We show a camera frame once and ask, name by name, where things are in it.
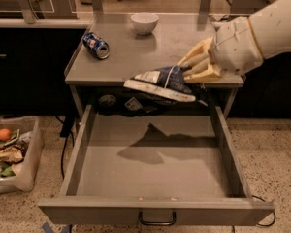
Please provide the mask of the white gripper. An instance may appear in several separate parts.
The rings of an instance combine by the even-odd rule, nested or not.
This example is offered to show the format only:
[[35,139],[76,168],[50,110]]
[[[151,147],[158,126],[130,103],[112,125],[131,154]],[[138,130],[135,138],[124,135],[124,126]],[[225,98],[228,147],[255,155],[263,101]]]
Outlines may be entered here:
[[223,72],[235,75],[243,75],[264,61],[247,17],[222,24],[214,37],[202,40],[186,54],[178,65],[207,65],[204,71],[184,76],[186,83],[207,83],[221,78],[221,69],[209,63],[210,53]]

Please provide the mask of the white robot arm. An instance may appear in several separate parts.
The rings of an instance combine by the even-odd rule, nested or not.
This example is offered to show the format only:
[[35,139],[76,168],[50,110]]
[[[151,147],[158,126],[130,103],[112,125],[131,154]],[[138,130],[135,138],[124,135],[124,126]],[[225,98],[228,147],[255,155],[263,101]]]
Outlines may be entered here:
[[221,25],[178,64],[187,83],[213,82],[226,74],[246,74],[285,52],[291,52],[291,0],[278,0]]

